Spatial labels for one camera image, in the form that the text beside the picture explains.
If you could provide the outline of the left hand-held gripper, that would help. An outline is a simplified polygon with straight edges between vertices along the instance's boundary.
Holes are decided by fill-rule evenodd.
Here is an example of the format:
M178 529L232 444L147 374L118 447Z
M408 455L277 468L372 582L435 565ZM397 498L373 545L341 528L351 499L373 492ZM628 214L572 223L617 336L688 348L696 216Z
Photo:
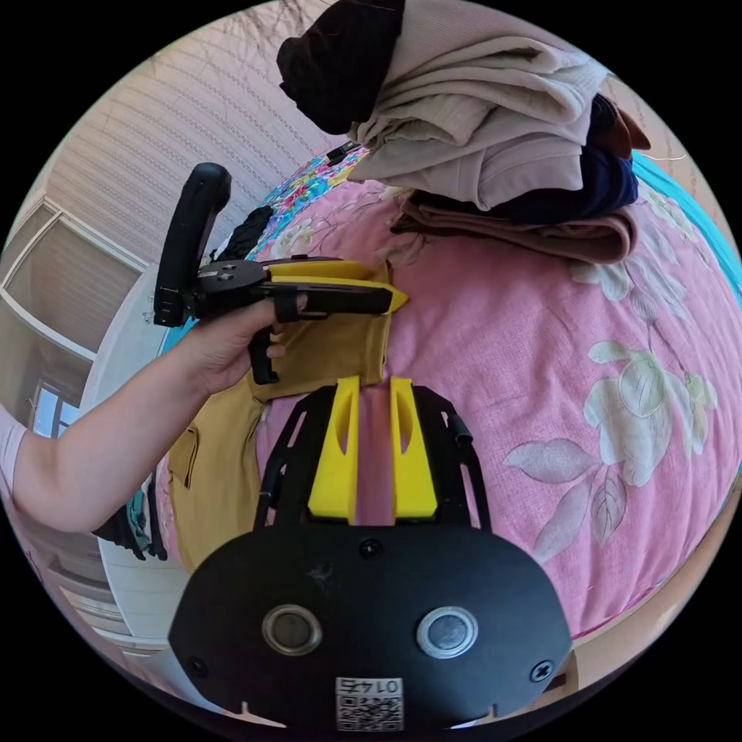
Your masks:
M350 260L292 258L261 263L222 260L194 277L194 317L211 319L264 299L281 324L334 314L389 315L408 297L375 271Z

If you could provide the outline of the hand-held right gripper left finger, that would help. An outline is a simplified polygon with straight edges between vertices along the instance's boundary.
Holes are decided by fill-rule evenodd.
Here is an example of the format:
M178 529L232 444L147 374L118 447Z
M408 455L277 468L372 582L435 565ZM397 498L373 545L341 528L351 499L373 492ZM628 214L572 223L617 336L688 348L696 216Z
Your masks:
M338 380L308 510L315 519L356 524L359 459L359 377Z

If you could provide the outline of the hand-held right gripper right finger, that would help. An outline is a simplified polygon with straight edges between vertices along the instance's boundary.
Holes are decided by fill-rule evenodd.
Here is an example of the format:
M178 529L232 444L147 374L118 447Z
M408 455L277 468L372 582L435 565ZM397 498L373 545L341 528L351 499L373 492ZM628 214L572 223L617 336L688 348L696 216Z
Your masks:
M390 443L393 517L434 517L437 498L409 379L390 379Z

